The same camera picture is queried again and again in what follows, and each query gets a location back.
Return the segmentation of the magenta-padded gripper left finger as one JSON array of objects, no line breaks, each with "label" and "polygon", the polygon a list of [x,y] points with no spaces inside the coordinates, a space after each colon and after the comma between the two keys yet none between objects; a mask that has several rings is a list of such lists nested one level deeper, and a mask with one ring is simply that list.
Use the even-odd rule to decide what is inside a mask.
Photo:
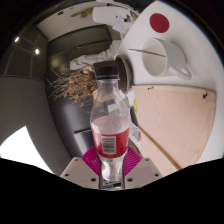
[{"label": "magenta-padded gripper left finger", "polygon": [[60,177],[84,188],[98,189],[100,159],[95,147],[91,147],[81,158],[74,157]]}]

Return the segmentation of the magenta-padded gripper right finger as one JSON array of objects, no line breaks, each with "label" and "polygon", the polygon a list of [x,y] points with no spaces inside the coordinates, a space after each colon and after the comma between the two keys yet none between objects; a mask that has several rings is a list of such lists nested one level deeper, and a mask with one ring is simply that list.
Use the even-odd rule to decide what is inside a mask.
[{"label": "magenta-padded gripper right finger", "polygon": [[150,158],[143,158],[131,147],[123,161],[122,188],[140,188],[162,178],[162,174]]}]

